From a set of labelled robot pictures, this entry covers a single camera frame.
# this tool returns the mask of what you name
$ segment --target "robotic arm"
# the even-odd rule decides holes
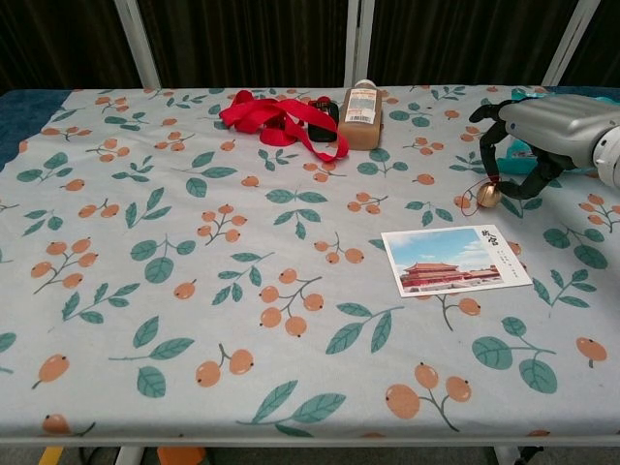
[[[531,199],[564,170],[596,167],[605,184],[620,189],[620,107],[580,95],[506,100],[484,105],[473,123],[495,123],[480,138],[480,156],[491,182],[508,197]],[[495,144],[507,135],[532,148],[538,164],[517,185],[500,181]]]

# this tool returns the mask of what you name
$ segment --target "bottle label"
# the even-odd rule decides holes
[[[376,89],[352,89],[349,94],[349,107],[345,115],[345,122],[368,123],[375,122]]]

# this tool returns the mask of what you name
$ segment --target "red building on postcard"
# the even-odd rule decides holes
[[[475,286],[475,283],[498,279],[501,280],[500,272],[494,264],[485,269],[459,271],[456,264],[416,263],[400,276],[403,288]]]

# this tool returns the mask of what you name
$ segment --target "gold bell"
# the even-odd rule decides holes
[[[486,182],[480,186],[476,194],[478,205],[491,208],[497,205],[502,198],[502,193],[492,182]]]

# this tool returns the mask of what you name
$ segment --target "orange object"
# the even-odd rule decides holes
[[[338,131],[352,150],[372,150],[379,146],[381,95],[371,80],[363,79],[347,91]]]
[[[206,456],[205,448],[157,448],[162,465],[198,465]]]

